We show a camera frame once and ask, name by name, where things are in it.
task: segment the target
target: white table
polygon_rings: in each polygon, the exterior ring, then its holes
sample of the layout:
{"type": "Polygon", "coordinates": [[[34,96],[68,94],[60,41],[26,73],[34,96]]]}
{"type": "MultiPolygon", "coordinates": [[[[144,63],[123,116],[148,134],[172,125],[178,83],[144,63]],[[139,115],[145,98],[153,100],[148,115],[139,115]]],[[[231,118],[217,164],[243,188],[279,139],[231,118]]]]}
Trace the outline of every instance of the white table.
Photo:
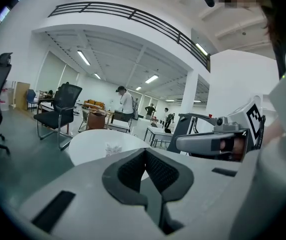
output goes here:
{"type": "Polygon", "coordinates": [[[46,111],[53,111],[54,110],[54,107],[51,106],[51,102],[43,102],[43,103],[41,103],[41,105],[42,105],[43,110],[46,110],[46,111]]]}
{"type": "Polygon", "coordinates": [[[68,153],[72,163],[77,166],[106,157],[106,143],[121,145],[122,152],[150,148],[143,140],[123,132],[107,129],[86,130],[76,135],[69,144],[68,153]]]}
{"type": "Polygon", "coordinates": [[[162,141],[162,142],[170,142],[172,139],[173,134],[172,133],[166,133],[164,131],[164,129],[162,128],[156,128],[156,127],[151,127],[148,126],[145,132],[145,137],[144,137],[144,141],[146,139],[146,135],[147,132],[150,131],[151,132],[151,139],[152,141],[150,142],[150,145],[153,146],[153,142],[155,141],[155,146],[157,144],[157,141],[162,141]]]}
{"type": "MultiPolygon", "coordinates": [[[[105,118],[105,125],[107,125],[107,120],[108,120],[108,117],[105,118]]],[[[126,133],[129,130],[129,125],[128,125],[128,122],[114,119],[113,123],[109,122],[108,128],[111,130],[117,130],[117,131],[126,133]]]]}
{"type": "Polygon", "coordinates": [[[147,120],[147,119],[144,119],[144,118],[139,118],[137,124],[139,124],[139,122],[145,122],[145,123],[148,123],[148,125],[151,125],[152,123],[154,123],[154,124],[157,125],[158,128],[163,128],[162,124],[160,124],[158,122],[150,121],[150,120],[147,120]]]}

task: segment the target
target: person's hand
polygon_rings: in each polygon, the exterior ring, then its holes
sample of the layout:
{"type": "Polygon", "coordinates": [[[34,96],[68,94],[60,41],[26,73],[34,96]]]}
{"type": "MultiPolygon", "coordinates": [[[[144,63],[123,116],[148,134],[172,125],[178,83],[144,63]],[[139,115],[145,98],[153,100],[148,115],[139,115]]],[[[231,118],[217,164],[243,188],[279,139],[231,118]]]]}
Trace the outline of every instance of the person's hand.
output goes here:
{"type": "MultiPolygon", "coordinates": [[[[225,140],[221,141],[221,150],[223,150],[226,147],[225,140]]],[[[241,160],[245,151],[245,139],[236,137],[234,139],[234,147],[232,150],[232,154],[234,159],[241,160]]]]}

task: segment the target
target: small object on table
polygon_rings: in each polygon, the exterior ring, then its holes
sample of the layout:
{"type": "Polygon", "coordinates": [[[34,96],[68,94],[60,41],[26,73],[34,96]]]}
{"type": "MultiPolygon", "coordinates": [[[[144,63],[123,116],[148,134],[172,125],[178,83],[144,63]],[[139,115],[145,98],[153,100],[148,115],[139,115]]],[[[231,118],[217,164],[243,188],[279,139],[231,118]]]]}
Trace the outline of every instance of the small object on table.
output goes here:
{"type": "Polygon", "coordinates": [[[116,143],[106,143],[106,156],[122,153],[122,145],[116,143]]]}

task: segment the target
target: man in white shirt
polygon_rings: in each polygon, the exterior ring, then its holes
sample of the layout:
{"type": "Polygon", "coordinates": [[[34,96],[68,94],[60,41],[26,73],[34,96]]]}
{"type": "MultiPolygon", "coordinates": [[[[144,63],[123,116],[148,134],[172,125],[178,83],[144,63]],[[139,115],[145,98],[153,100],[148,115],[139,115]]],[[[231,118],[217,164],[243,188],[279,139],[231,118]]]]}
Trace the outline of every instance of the man in white shirt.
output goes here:
{"type": "Polygon", "coordinates": [[[163,128],[164,128],[164,124],[165,124],[165,123],[166,123],[166,121],[167,121],[168,114],[169,114],[169,112],[168,112],[168,108],[166,107],[166,108],[165,108],[165,114],[164,114],[164,117],[163,117],[163,118],[162,118],[162,120],[161,120],[161,124],[163,125],[163,128]]]}
{"type": "Polygon", "coordinates": [[[117,88],[116,92],[122,96],[120,103],[123,105],[122,121],[128,122],[133,117],[133,98],[124,86],[117,88]]]}

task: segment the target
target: ceiling light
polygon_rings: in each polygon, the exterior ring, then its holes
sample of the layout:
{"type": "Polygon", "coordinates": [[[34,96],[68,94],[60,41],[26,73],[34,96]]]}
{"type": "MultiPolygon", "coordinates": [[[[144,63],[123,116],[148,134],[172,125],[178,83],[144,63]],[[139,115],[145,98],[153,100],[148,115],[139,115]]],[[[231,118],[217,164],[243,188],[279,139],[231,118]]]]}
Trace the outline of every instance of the ceiling light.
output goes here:
{"type": "Polygon", "coordinates": [[[199,43],[197,43],[196,46],[207,56],[208,53],[199,45],[199,43]]]}
{"type": "Polygon", "coordinates": [[[156,80],[158,78],[158,75],[153,75],[151,78],[149,78],[145,83],[149,84],[150,82],[156,80]]]}
{"type": "Polygon", "coordinates": [[[101,79],[97,73],[94,73],[94,75],[96,75],[96,77],[97,77],[98,79],[101,79]]]}
{"type": "Polygon", "coordinates": [[[81,56],[81,58],[85,61],[87,65],[91,66],[91,64],[88,62],[88,60],[85,58],[84,54],[80,50],[77,51],[77,53],[81,56]]]}

